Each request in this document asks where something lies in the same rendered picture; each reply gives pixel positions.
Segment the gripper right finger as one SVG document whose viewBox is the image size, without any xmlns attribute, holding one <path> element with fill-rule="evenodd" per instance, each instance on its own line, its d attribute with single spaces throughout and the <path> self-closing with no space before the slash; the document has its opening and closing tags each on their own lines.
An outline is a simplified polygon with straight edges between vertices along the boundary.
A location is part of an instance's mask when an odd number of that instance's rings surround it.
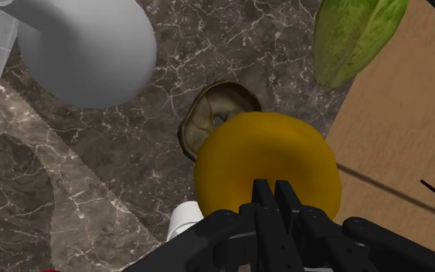
<svg viewBox="0 0 435 272">
<path fill-rule="evenodd" d="M 333 272 L 435 272 L 434 251 L 361 217 L 338 225 L 302 205 L 287 181 L 276 181 L 275 198 L 305 263 L 328 264 Z"/>
</svg>

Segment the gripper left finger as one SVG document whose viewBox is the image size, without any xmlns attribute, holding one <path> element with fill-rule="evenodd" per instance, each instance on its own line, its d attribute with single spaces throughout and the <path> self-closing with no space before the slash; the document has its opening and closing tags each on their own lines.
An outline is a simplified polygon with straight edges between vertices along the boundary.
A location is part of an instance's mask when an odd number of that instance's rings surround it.
<svg viewBox="0 0 435 272">
<path fill-rule="evenodd" d="M 141 258 L 125 272 L 220 272 L 258 264 L 260 241 L 275 229 L 278 206 L 268 182 L 253 181 L 252 199 L 238 213 L 220 209 Z"/>
</svg>

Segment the yellow round fruit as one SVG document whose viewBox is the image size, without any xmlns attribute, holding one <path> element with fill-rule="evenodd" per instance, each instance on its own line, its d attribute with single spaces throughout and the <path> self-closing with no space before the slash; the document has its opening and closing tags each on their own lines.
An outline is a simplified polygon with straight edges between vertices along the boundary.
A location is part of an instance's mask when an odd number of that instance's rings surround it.
<svg viewBox="0 0 435 272">
<path fill-rule="evenodd" d="M 195 193 L 204 215 L 237 211 L 251 200 L 253 181 L 291 184 L 306 206 L 330 219 L 339 211 L 342 184 L 335 156 L 321 133 L 284 114 L 248 112 L 221 124 L 200 147 Z"/>
</svg>

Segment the white cylinder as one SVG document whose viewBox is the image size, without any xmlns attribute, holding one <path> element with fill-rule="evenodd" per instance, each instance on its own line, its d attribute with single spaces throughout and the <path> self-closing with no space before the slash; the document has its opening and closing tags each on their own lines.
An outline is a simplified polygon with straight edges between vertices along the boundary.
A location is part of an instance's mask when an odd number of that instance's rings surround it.
<svg viewBox="0 0 435 272">
<path fill-rule="evenodd" d="M 187 201 L 175 207 L 168 224 L 167 241 L 185 232 L 204 218 L 196 201 Z"/>
</svg>

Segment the brown cracked shell bowl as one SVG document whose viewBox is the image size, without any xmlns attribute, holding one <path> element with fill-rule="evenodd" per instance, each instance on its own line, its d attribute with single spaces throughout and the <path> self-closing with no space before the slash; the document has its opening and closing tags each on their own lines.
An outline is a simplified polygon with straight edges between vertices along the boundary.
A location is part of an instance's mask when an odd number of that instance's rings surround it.
<svg viewBox="0 0 435 272">
<path fill-rule="evenodd" d="M 202 143 L 217 129 L 214 118 L 226 122 L 243 112 L 262 111 L 258 97 L 235 80 L 220 80 L 204 87 L 178 126 L 183 154 L 195 162 Z"/>
</svg>

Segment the light wooden table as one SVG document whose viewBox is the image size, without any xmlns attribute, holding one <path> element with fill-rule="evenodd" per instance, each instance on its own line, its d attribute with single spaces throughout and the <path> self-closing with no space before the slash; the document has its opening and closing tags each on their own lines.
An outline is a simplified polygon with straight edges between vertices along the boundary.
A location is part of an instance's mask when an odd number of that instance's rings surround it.
<svg viewBox="0 0 435 272">
<path fill-rule="evenodd" d="M 342 178 L 336 221 L 360 216 L 435 249 L 435 9 L 427 0 L 409 1 L 327 140 Z"/>
</svg>

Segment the green lettuce leaf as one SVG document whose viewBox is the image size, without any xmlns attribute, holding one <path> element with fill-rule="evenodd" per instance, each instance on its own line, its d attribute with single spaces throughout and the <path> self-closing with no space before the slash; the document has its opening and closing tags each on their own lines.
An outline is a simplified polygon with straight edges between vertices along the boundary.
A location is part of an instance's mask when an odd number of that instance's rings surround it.
<svg viewBox="0 0 435 272">
<path fill-rule="evenodd" d="M 315 16 L 314 75 L 324 89 L 355 77 L 395 34 L 408 0 L 322 0 Z"/>
</svg>

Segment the white toilet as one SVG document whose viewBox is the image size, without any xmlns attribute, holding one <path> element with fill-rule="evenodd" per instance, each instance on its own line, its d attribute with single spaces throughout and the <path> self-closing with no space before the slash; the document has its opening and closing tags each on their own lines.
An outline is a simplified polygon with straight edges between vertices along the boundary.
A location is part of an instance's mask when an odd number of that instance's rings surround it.
<svg viewBox="0 0 435 272">
<path fill-rule="evenodd" d="M 0 10 L 19 21 L 32 78 L 67 104 L 113 107 L 152 77 L 155 33 L 136 0 L 0 0 Z"/>
</svg>

